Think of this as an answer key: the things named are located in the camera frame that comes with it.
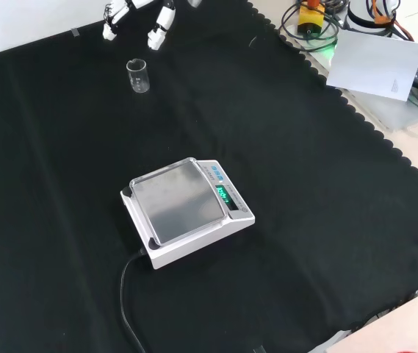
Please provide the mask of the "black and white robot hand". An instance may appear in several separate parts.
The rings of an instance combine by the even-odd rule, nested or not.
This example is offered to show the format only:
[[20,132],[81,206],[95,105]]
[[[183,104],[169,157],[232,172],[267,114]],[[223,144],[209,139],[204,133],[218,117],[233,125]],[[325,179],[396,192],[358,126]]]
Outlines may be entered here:
[[[103,39],[112,41],[118,34],[118,24],[132,10],[138,10],[153,4],[154,1],[110,1],[104,8]],[[166,34],[173,25],[176,16],[174,1],[163,1],[162,8],[156,19],[154,28],[148,33],[148,47],[152,51],[158,51],[165,42]]]

